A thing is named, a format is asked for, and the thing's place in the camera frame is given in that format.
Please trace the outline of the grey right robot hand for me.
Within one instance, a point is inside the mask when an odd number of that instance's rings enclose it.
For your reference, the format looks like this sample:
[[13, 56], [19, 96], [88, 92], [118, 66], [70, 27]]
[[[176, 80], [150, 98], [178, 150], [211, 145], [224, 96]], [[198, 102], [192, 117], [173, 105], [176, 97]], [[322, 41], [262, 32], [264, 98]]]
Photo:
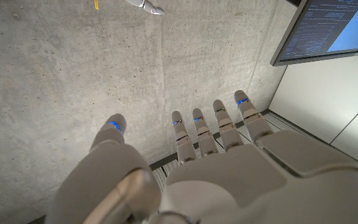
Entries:
[[155, 14], [155, 15], [164, 15], [165, 11], [161, 7], [154, 6], [149, 0], [126, 0], [129, 4], [140, 7], [143, 10]]

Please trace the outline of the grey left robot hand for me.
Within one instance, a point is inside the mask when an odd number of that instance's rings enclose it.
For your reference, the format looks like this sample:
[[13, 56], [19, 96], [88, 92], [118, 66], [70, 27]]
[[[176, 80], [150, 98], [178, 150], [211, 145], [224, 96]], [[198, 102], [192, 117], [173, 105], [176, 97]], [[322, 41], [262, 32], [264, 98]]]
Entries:
[[63, 181], [47, 223], [358, 223], [358, 161], [293, 131], [274, 132], [247, 95], [234, 94], [250, 143], [220, 100], [213, 103], [224, 152], [201, 110], [199, 146], [172, 113], [178, 167], [160, 188], [140, 153], [125, 143], [114, 114]]

